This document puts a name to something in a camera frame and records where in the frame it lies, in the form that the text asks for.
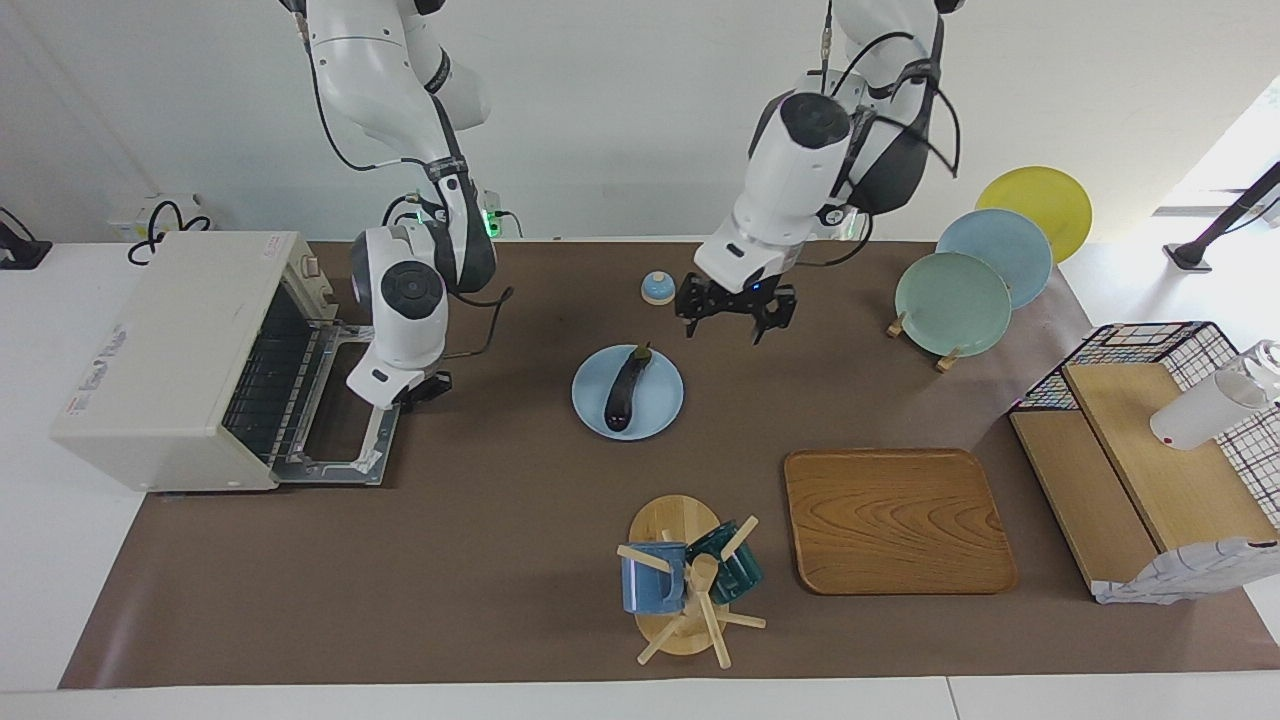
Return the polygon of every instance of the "white wall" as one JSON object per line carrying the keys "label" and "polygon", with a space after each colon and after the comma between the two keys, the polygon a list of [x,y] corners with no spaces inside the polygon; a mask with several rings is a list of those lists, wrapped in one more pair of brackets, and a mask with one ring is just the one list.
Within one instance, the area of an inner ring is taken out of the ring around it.
{"label": "white wall", "polygon": [[[462,136],[468,159],[531,234],[689,234],[728,210],[760,108],[817,60],[823,9],[454,0],[436,23],[494,99]],[[969,3],[948,19],[943,82],[966,131],[961,181],[934,167],[881,236],[937,237],[993,177],[1043,163],[1089,187],[1094,238],[1124,237],[1280,72],[1274,9]],[[275,0],[0,0],[0,23],[28,37],[0,37],[0,202],[41,234],[102,240],[113,193],[155,184],[201,192],[228,227],[344,237],[415,184],[329,154]],[[41,47],[51,61],[31,60]],[[44,85],[59,67],[64,82]],[[353,158],[387,156],[334,124]]]}

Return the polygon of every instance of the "white cup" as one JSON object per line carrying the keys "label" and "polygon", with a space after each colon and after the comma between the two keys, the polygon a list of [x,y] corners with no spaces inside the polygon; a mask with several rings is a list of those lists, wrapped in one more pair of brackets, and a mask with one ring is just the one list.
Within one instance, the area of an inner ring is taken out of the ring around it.
{"label": "white cup", "polygon": [[1280,397],[1280,345],[1262,341],[1236,355],[1151,418],[1151,432],[1178,450],[1196,450],[1266,410]]}

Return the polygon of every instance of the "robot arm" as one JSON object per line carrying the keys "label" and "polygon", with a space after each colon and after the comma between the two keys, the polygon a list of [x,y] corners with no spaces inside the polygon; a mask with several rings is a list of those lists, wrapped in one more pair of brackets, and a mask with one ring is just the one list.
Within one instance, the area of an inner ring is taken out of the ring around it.
{"label": "robot arm", "polygon": [[[451,292],[476,292],[497,270],[493,242],[444,101],[429,88],[452,97],[472,124],[488,108],[475,74],[445,60],[419,14],[424,5],[434,12],[443,3],[310,0],[311,59],[330,108],[426,173],[424,197],[448,215],[449,242],[434,250],[435,266]],[[429,67],[415,70],[411,55]]]}
{"label": "robot arm", "polygon": [[[854,210],[888,213],[911,199],[931,151],[940,14],[961,4],[836,0],[850,72],[812,70],[765,106],[745,190],[694,256],[707,278],[690,273],[676,296],[690,337],[700,319],[726,311],[755,318],[755,342],[786,328],[796,299],[791,286],[778,284],[780,275],[819,225],[838,225]],[[832,118],[837,114],[842,124]],[[806,142],[813,137],[824,143],[814,147]]]}
{"label": "robot arm", "polygon": [[372,228],[352,249],[356,296],[375,336],[347,384],[380,409],[439,395],[447,296],[497,269],[479,190],[454,135],[489,115],[479,77],[440,47],[426,15],[444,0],[280,0],[298,19],[325,105],[420,167],[443,218]]}

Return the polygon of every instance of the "light blue plate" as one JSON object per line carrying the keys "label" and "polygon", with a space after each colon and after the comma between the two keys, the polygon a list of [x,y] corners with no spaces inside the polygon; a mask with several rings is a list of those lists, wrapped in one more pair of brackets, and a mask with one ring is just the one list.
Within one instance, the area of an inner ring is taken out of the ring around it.
{"label": "light blue plate", "polygon": [[951,223],[938,252],[960,252],[991,265],[1009,286],[1014,310],[1039,297],[1053,272],[1048,238],[1039,225],[1011,210],[975,210]]}
{"label": "light blue plate", "polygon": [[634,345],[605,347],[586,359],[573,375],[573,410],[582,423],[609,439],[636,441],[667,429],[685,404],[685,380],[667,356],[657,350],[636,383],[631,424],[616,433],[604,424],[604,404],[618,370],[635,352]]}

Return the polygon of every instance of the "blue mug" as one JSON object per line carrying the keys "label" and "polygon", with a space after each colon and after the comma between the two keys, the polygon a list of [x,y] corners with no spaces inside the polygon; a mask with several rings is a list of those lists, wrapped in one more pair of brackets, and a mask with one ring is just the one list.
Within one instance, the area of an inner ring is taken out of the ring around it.
{"label": "blue mug", "polygon": [[682,542],[632,542],[639,550],[671,564],[663,573],[622,559],[622,609],[632,615],[671,615],[685,609],[685,551]]}

